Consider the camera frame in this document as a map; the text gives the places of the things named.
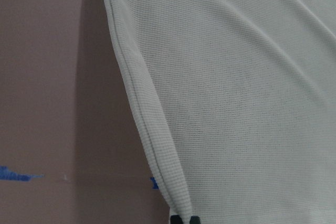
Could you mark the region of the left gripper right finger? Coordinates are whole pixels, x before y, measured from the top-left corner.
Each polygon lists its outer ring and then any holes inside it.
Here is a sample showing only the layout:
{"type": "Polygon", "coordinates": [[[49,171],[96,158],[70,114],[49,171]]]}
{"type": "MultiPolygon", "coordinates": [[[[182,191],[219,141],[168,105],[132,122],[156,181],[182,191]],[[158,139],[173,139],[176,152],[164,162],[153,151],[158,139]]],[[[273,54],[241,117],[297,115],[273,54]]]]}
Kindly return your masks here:
{"type": "Polygon", "coordinates": [[[200,224],[199,216],[191,216],[189,224],[200,224]]]}

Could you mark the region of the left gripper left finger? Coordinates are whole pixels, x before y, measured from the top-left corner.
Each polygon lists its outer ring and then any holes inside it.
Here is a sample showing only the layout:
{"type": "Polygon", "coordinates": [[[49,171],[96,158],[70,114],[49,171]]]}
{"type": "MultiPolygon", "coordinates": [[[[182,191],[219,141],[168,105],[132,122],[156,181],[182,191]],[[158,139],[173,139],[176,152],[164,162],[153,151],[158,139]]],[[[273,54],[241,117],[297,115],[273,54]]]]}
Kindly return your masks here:
{"type": "Polygon", "coordinates": [[[170,224],[183,224],[183,220],[179,215],[170,216],[170,224]]]}

